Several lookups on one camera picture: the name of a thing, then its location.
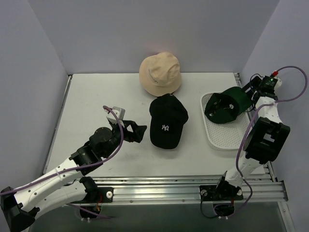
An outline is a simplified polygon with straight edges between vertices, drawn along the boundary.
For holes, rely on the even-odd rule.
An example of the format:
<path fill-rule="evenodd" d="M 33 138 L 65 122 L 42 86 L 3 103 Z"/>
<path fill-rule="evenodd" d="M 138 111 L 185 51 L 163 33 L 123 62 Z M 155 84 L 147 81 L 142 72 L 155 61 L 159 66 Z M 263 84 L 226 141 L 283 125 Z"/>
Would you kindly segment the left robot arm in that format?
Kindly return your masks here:
<path fill-rule="evenodd" d="M 0 207 L 10 231 L 21 232 L 44 213 L 67 203 L 93 202 L 98 187 L 88 174 L 113 157 L 124 141 L 140 143 L 147 129 L 134 121 L 98 128 L 64 162 L 29 184 L 0 192 Z"/>

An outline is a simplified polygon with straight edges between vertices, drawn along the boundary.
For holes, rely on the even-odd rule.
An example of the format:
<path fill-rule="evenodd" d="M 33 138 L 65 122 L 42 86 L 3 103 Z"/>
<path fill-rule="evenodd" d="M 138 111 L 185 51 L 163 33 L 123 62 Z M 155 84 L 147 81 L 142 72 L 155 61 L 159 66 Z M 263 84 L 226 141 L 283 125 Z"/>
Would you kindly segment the black baseball cap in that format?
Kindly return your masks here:
<path fill-rule="evenodd" d="M 189 119 L 186 108 L 173 94 L 168 93 L 153 100 L 149 112 L 151 143 L 161 149 L 175 149 Z"/>

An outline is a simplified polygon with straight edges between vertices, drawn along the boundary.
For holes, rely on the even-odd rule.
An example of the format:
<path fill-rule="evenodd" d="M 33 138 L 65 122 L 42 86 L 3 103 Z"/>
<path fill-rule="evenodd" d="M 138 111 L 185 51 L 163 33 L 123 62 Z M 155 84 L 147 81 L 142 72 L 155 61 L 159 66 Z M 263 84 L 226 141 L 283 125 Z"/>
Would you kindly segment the green baseball cap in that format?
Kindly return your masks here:
<path fill-rule="evenodd" d="M 204 115 L 215 124 L 230 123 L 251 105 L 251 98 L 240 87 L 231 87 L 211 95 L 205 106 Z"/>

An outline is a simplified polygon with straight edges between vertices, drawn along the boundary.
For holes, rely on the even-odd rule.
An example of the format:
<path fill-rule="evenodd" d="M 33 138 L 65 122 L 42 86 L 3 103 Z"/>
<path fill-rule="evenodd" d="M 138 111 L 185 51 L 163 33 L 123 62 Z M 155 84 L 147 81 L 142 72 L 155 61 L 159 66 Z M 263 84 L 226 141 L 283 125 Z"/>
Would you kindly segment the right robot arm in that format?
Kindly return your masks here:
<path fill-rule="evenodd" d="M 241 155 L 238 152 L 235 167 L 226 171 L 214 188 L 219 199 L 234 198 L 247 176 L 256 168 L 274 161 L 290 133 L 290 127 L 283 124 L 277 109 L 275 87 L 280 82 L 277 74 L 274 72 L 270 76 L 256 76 L 253 79 L 250 89 L 256 111 L 252 119 L 256 121 L 249 123 L 240 144 L 240 150 L 245 153 Z"/>

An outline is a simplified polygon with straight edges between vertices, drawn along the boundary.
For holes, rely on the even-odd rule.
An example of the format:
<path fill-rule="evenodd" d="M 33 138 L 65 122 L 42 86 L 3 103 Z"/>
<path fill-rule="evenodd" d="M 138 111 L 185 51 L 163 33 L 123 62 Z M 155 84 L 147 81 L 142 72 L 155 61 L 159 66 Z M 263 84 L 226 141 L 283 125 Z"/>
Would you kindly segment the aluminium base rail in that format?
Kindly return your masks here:
<path fill-rule="evenodd" d="M 93 178 L 103 187 L 112 187 L 113 204 L 187 204 L 198 203 L 199 187 L 216 185 L 219 176 L 164 176 L 131 178 Z M 253 175 L 247 179 L 253 189 L 253 202 L 285 202 L 288 200 L 283 182 L 274 182 L 267 174 Z"/>

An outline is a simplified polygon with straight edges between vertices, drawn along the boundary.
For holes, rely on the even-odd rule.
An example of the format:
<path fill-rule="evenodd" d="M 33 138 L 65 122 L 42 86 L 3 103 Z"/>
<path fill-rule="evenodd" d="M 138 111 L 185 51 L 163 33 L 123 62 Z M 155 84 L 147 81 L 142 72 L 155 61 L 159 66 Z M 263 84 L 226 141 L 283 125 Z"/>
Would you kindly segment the beige bucket hat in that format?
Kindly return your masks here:
<path fill-rule="evenodd" d="M 139 70 L 141 86 L 151 95 L 171 94 L 182 84 L 180 63 L 170 52 L 161 52 L 145 58 Z"/>

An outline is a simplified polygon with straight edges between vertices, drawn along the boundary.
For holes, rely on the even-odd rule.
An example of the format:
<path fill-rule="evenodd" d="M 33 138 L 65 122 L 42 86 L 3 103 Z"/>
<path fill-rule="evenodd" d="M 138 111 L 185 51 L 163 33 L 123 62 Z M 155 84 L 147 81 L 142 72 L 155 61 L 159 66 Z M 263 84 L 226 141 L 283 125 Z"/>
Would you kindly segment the white perforated tray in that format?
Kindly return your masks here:
<path fill-rule="evenodd" d="M 237 116 L 235 121 L 229 123 L 215 124 L 204 114 L 206 105 L 211 96 L 212 93 L 206 93 L 200 98 L 200 107 L 208 142 L 210 146 L 216 150 L 238 150 L 244 133 L 250 123 L 248 114 L 246 112 L 242 113 Z"/>

